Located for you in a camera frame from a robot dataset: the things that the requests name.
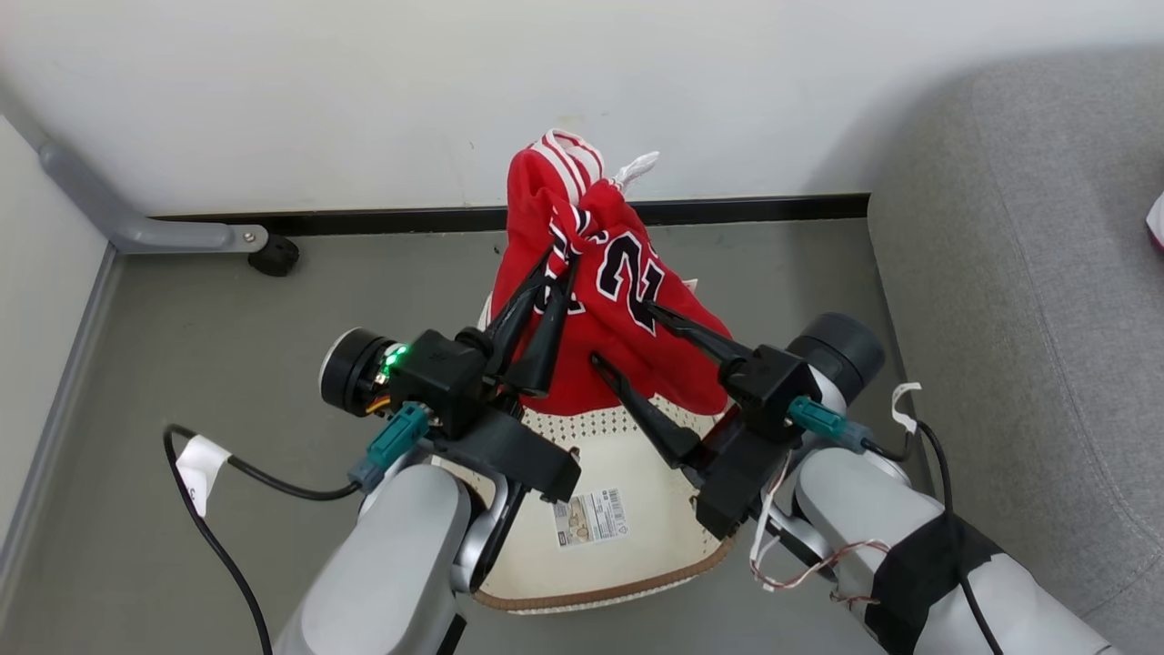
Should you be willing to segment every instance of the sticker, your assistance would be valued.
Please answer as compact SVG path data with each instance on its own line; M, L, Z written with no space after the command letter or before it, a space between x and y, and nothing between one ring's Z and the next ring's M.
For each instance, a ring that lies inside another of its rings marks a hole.
M230 454L222 447L198 435L190 440L186 448L178 456L176 462L182 482L186 484L186 492L198 515L206 518L206 499L211 497L211 489L214 487L214 479L222 463L230 458Z
M909 392L920 392L922 386L917 383L906 383L904 385L897 385L897 389L893 391L893 399L889 401L889 415L896 423L900 423L902 428L906 429L910 435L917 434L917 421L911 419L908 414L897 412L897 401L901 397L908 394Z
M618 490L575 496L554 506L558 546L568 548L626 536L631 532Z

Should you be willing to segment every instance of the gray floor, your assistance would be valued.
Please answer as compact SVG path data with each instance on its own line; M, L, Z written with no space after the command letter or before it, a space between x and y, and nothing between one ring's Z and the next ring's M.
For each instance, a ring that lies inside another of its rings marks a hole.
M892 344L864 220L652 229L672 268L744 343L787 344L816 313L847 311ZM159 432L179 422L258 467L334 487L376 427L318 400L338 335L364 325L411 339L473 323L505 247L501 233L300 238L284 279L239 256L121 261L118 287L47 514L0 650L12 654L257 653L246 605L182 510ZM882 434L890 365L853 415ZM355 500L314 505L225 470L208 522L278 632ZM459 653L876 653L814 581L768 595L743 548L647 599L548 618L466 601ZM778 554L773 570L794 574Z

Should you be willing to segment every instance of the white basket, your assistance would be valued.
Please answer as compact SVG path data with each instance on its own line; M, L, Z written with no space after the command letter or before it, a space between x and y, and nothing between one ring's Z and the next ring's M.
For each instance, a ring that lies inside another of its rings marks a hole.
M487 301L482 323L488 307ZM700 435L717 420L691 414L660 397L652 404ZM622 407L576 417L527 411L523 423L566 450L577 448L582 477L575 497L597 494L601 499L602 492L617 490L617 504L610 505L608 496L605 507L608 513L611 507L620 511L622 521L605 524L613 529L587 535L589 541L562 546L559 528L568 519L555 517L554 506L531 496L514 519L492 572L474 597L481 604L514 613L612 605L683 584L712 569L731 549L731 540L721 543L695 520L690 483L663 464ZM487 505L492 501L488 479L448 462L435 463L473 486ZM587 508L603 505L584 500Z

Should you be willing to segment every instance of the gray metal bracket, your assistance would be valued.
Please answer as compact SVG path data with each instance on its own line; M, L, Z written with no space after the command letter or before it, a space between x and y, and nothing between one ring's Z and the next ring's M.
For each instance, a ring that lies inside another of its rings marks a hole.
M55 141L41 145L38 155L44 172L123 252L253 252L267 244L267 229L258 225L149 218L129 206L93 169Z

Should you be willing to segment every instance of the black baseboard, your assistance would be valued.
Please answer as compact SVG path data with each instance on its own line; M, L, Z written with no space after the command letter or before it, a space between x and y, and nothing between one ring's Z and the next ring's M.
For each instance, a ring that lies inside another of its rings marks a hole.
M631 202L646 225L707 225L865 218L868 193L836 195L653 200ZM505 207L350 209L166 215L163 220L257 223L284 236L487 232L505 229Z

